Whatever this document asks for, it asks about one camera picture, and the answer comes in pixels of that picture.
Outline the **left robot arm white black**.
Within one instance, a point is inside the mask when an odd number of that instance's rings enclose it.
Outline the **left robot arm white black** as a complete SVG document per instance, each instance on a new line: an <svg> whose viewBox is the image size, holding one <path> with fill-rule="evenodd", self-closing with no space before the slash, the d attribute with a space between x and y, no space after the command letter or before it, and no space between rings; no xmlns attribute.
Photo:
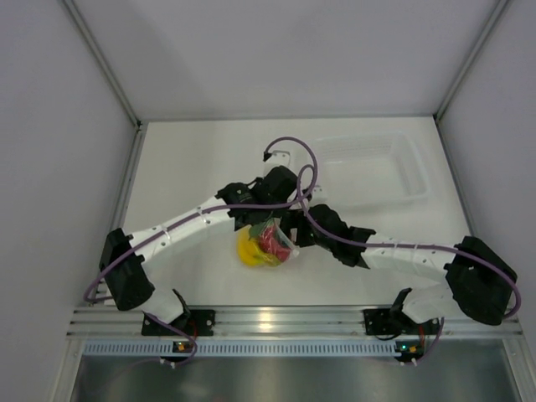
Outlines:
<svg viewBox="0 0 536 402"><path fill-rule="evenodd" d="M211 235L253 227L286 212L297 177L276 166L253 186L230 183L186 214L149 229L127 234L114 229L100 258L100 273L121 312L137 308L156 317L171 334L189 324L188 306L178 291L157 288L156 277L166 260L207 240Z"/></svg>

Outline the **red fake dragon fruit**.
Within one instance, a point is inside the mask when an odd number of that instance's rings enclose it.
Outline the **red fake dragon fruit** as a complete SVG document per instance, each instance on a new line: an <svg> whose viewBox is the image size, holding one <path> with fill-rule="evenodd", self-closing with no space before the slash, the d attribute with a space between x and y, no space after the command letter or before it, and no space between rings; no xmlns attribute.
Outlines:
<svg viewBox="0 0 536 402"><path fill-rule="evenodd" d="M292 248L281 237L276 226L273 227L271 235L258 238L257 242L270 261L268 265L279 265L291 257Z"/></svg>

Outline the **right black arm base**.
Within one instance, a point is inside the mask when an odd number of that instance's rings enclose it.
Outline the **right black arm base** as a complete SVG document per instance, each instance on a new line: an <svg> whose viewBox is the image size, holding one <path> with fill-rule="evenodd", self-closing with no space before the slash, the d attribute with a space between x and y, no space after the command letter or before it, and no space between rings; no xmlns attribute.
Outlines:
<svg viewBox="0 0 536 402"><path fill-rule="evenodd" d="M388 340L415 332L414 323L402 312L389 308L366 309L363 311L365 332Z"/></svg>

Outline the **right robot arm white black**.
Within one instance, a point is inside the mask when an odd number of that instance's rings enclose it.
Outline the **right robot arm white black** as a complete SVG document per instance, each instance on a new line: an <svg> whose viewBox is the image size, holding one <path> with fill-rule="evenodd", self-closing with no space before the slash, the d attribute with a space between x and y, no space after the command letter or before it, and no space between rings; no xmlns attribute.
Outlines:
<svg viewBox="0 0 536 402"><path fill-rule="evenodd" d="M326 204L286 213L281 227L296 246L321 247L343 265L432 281L432 286L399 292L389 314L400 332L461 313L476 322L498 326L514 314L508 304L518 299L518 276L477 237L466 236L454 245L403 243L373 229L345 223Z"/></svg>

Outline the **clear zip top bag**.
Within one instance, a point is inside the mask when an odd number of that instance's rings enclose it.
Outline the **clear zip top bag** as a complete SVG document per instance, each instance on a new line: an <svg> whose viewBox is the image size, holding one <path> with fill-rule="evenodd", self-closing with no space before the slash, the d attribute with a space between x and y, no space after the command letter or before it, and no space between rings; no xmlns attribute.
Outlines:
<svg viewBox="0 0 536 402"><path fill-rule="evenodd" d="M280 222L280 218L271 218L238 231L236 249L244 265L274 268L299 255L297 246L283 232Z"/></svg>

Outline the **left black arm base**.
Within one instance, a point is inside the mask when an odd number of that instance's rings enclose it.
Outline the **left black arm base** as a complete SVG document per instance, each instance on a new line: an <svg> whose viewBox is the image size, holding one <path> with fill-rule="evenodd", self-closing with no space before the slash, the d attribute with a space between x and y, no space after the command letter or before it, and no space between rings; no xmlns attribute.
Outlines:
<svg viewBox="0 0 536 402"><path fill-rule="evenodd" d="M192 338L197 336L212 337L214 335L215 316L215 310L194 308L188 318L177 318L169 323L169 326L179 329ZM143 317L141 334L146 337L178 335L175 331L152 320L147 314Z"/></svg>

